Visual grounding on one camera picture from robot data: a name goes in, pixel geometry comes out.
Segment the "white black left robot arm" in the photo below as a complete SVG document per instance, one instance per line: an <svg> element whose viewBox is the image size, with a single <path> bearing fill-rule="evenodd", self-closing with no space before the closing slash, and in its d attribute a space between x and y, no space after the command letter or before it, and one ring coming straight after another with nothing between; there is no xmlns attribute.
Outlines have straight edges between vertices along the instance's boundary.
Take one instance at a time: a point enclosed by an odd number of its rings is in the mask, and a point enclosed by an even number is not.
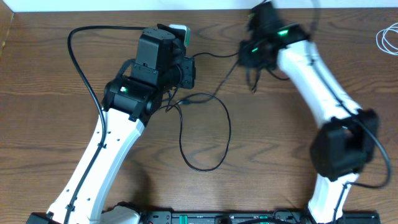
<svg viewBox="0 0 398 224"><path fill-rule="evenodd" d="M143 27L136 57L123 63L96 100L98 122L68 184L48 210L31 213L29 223L138 223L139 212L104 203L121 165L151 116L172 89L191 89L195 61L186 55L187 26Z"/></svg>

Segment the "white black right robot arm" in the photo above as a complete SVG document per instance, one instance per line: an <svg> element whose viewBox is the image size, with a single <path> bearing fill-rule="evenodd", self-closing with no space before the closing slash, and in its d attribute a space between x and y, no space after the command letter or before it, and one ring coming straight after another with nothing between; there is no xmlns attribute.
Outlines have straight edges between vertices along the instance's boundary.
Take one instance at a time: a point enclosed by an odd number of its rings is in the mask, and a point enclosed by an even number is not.
<svg viewBox="0 0 398 224"><path fill-rule="evenodd" d="M254 6L249 16L250 38L239 45L239 64L256 72L284 72L318 127L310 146L317 179L301 221L346 223L344 202L350 189L359 185L359 175L372 161L375 150L386 165L386 177L377 188L386 187L392 179L391 159L377 138L378 115L362 109L322 60L313 39L319 12L314 13L309 31L299 24L286 24L270 1Z"/></svg>

